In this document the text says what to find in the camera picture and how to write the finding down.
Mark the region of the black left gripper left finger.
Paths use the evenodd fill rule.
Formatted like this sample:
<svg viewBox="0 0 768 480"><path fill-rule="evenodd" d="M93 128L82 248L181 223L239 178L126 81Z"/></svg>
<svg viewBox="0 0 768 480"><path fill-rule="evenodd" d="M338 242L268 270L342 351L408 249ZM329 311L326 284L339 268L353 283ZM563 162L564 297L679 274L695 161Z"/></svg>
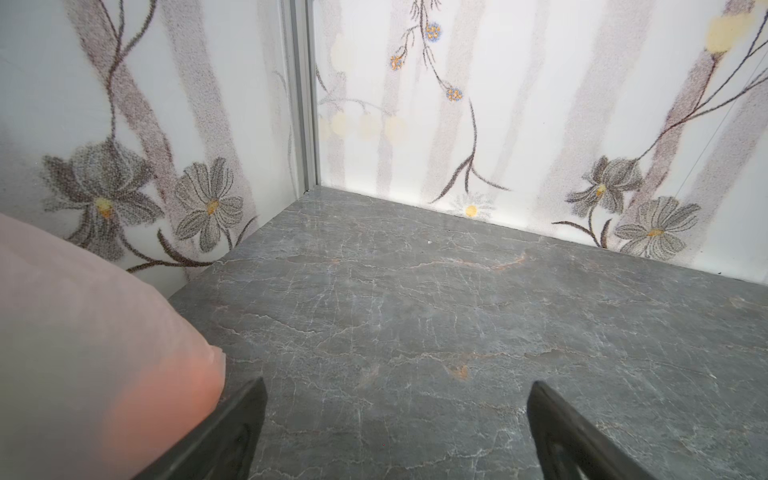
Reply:
<svg viewBox="0 0 768 480"><path fill-rule="evenodd" d="M264 380L248 381L134 479L247 479L267 403Z"/></svg>

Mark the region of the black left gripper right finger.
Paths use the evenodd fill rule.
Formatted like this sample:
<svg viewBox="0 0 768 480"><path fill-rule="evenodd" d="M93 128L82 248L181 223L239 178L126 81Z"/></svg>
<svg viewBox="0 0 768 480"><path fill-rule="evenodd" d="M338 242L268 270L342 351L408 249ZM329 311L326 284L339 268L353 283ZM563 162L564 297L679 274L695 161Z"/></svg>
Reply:
<svg viewBox="0 0 768 480"><path fill-rule="evenodd" d="M526 414L545 480L654 479L545 382L532 384Z"/></svg>

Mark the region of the pink plastic bag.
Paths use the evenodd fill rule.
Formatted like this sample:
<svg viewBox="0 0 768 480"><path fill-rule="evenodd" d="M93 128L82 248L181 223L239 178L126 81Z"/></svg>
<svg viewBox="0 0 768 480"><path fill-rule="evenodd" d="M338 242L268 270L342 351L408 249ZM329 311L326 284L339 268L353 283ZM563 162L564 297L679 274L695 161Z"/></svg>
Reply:
<svg viewBox="0 0 768 480"><path fill-rule="evenodd" d="M2 217L3 478L132 478L215 409L225 371L153 286Z"/></svg>

